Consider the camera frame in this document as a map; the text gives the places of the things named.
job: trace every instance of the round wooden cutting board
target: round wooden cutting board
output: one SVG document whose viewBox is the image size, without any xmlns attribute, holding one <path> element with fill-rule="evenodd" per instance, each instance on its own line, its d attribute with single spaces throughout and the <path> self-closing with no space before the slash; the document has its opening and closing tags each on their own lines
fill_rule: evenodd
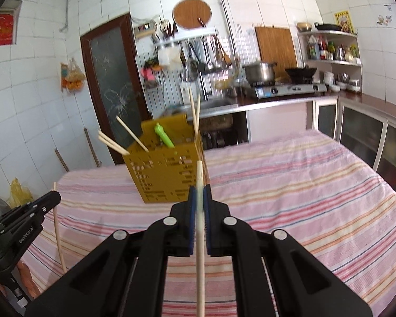
<svg viewBox="0 0 396 317">
<path fill-rule="evenodd" d="M 202 27 L 198 18 L 204 24 L 211 19 L 211 8 L 202 0 L 182 0 L 173 8 L 173 20 L 184 29 Z"/>
</svg>

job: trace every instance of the metal screw head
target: metal screw head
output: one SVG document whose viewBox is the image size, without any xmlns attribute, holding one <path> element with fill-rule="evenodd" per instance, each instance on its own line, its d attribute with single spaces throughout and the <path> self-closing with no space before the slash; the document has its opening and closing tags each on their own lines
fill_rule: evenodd
<svg viewBox="0 0 396 317">
<path fill-rule="evenodd" d="M 163 223 L 164 225 L 171 226 L 177 223 L 177 219 L 174 217 L 166 217 L 163 219 Z"/>
<path fill-rule="evenodd" d="M 128 233 L 125 230 L 117 230 L 113 232 L 113 238 L 118 241 L 124 240 L 127 235 Z"/>
<path fill-rule="evenodd" d="M 287 237 L 287 233 L 284 230 L 276 230 L 273 235 L 278 240 L 285 240 Z"/>
<path fill-rule="evenodd" d="M 238 222 L 238 220 L 235 217 L 226 217 L 223 219 L 223 223 L 226 225 L 233 226 Z"/>
</svg>

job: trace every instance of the yellow plastic basket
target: yellow plastic basket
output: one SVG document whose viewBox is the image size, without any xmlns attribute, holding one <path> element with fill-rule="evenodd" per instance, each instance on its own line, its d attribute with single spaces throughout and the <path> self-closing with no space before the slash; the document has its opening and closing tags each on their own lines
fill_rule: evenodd
<svg viewBox="0 0 396 317">
<path fill-rule="evenodd" d="M 159 123 L 175 147 L 165 146 L 154 132 Z M 141 123 L 144 151 L 134 142 L 123 160 L 144 202 L 181 202 L 188 199 L 189 186 L 196 184 L 197 161 L 203 161 L 204 184 L 209 182 L 201 137 L 194 138 L 186 114 Z"/>
</svg>

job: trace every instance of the green plastic item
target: green plastic item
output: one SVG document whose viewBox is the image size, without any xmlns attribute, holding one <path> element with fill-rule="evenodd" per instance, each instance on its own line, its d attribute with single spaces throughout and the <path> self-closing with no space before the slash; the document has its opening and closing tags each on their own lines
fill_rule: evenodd
<svg viewBox="0 0 396 317">
<path fill-rule="evenodd" d="M 170 138 L 166 135 L 166 132 L 164 132 L 163 126 L 161 126 L 159 123 L 155 125 L 154 131 L 157 135 L 160 136 L 161 140 L 163 143 L 168 147 L 168 148 L 174 148 L 173 142 L 170 140 Z"/>
</svg>

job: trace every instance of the striped tablecloth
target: striped tablecloth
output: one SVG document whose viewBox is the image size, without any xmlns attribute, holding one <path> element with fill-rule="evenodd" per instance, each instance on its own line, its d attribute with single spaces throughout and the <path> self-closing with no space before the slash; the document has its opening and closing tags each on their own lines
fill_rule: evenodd
<svg viewBox="0 0 396 317">
<path fill-rule="evenodd" d="M 396 294 L 396 193 L 317 131 L 205 153 L 213 198 L 254 229 L 287 230 L 358 293 L 374 316 Z M 126 166 L 75 171 L 58 183 L 69 267 L 114 230 L 137 232 L 171 204 L 144 204 Z M 44 290 L 61 275 L 53 215 L 23 260 Z M 195 316 L 195 258 L 170 258 L 164 316 Z M 230 258 L 206 258 L 206 316 L 235 316 Z"/>
</svg>

